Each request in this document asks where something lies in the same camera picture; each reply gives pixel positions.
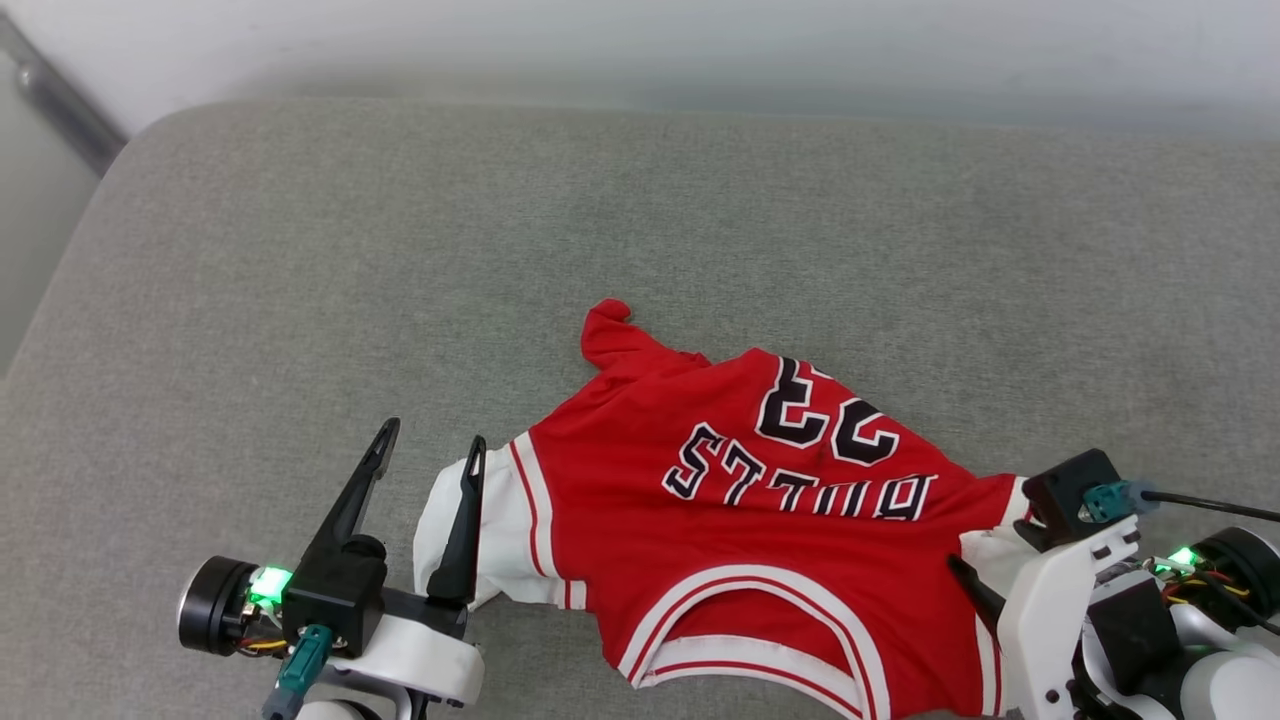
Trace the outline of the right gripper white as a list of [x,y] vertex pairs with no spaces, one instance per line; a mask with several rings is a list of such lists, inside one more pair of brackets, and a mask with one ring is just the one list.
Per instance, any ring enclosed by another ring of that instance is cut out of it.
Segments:
[[1069,684],[1096,578],[1138,550],[1138,516],[1084,539],[1037,553],[1010,528],[997,537],[1018,550],[1021,565],[1002,597],[961,556],[947,557],[975,615],[998,642],[1009,667],[1007,692],[1025,719],[1073,719]]

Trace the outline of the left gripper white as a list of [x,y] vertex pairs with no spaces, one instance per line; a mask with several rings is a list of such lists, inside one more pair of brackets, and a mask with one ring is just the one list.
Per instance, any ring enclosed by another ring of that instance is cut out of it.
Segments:
[[[399,432],[398,416],[383,423],[308,543],[308,561],[340,555],[385,561],[384,543],[360,528],[372,489],[390,465]],[[451,532],[440,562],[428,578],[428,597],[383,589],[383,615],[372,638],[358,657],[328,661],[330,684],[381,694],[399,707],[476,702],[485,664],[480,650],[465,641],[465,630],[477,585],[485,475],[486,441],[475,436],[458,474]]]

